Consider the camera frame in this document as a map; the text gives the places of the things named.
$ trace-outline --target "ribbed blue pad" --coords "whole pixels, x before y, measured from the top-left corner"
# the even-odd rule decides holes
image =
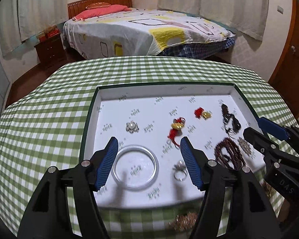
[[[274,136],[280,141],[288,140],[289,136],[287,134],[287,131],[283,127],[279,126],[278,124],[264,117],[258,119],[257,123],[260,129],[269,133],[270,135]]]
[[[103,158],[103,161],[101,162],[99,168],[97,169],[95,182],[95,188],[97,190],[105,185],[118,151],[119,142],[115,138],[111,143],[109,150]]]
[[[201,169],[184,138],[180,141],[180,152],[182,153],[192,183],[200,190],[203,186]]]

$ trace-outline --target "screw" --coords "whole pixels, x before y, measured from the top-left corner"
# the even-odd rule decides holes
[[[81,165],[82,165],[83,167],[88,167],[88,166],[90,165],[90,161],[89,161],[89,160],[85,160],[85,161],[83,161],[83,162],[81,163]]]
[[[214,167],[214,166],[217,165],[217,162],[214,161],[214,160],[209,160],[209,161],[208,161],[208,165],[211,166],[211,167]]]
[[[49,169],[48,169],[48,172],[49,173],[54,173],[56,171],[56,168],[54,166],[51,166]]]
[[[242,170],[243,170],[245,173],[250,172],[250,169],[249,169],[249,167],[247,167],[247,166],[244,166],[244,167],[242,168]]]

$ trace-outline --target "wooden nightstand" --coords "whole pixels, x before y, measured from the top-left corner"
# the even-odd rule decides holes
[[[61,41],[61,34],[48,38],[34,46],[41,63],[51,63],[66,57]]]

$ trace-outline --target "pillow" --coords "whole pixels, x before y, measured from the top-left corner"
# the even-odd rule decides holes
[[[106,7],[106,8],[98,8],[98,9],[91,9],[91,10],[83,11],[83,12],[79,13],[77,16],[73,17],[72,20],[81,21],[81,20],[85,20],[85,19],[89,19],[89,18],[93,18],[93,17],[99,17],[102,15],[110,14],[110,13],[117,13],[117,12],[122,12],[122,11],[129,12],[131,10],[132,10],[131,8],[128,8],[125,5],[115,4],[115,5]]]
[[[106,8],[109,6],[111,6],[111,4],[107,3],[107,2],[96,2],[96,3],[92,3],[92,4],[88,5],[87,7],[85,7],[85,9],[91,10],[91,9],[97,9],[97,8]]]

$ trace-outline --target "green checkered tablecloth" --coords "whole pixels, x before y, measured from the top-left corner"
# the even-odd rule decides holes
[[[254,71],[215,63],[171,57],[119,57],[67,64],[26,97],[9,106],[0,119],[0,217],[15,234],[46,169],[74,167],[78,163],[83,128],[97,86],[169,81],[235,83],[259,117],[280,125],[296,120],[278,93]],[[295,154],[275,139],[280,149]],[[278,213],[283,198],[271,203]],[[153,210],[101,209],[112,238],[185,238],[168,227],[177,214],[198,211],[200,202]],[[79,232],[73,192],[69,190],[73,231]],[[228,205],[219,233],[226,229]]]

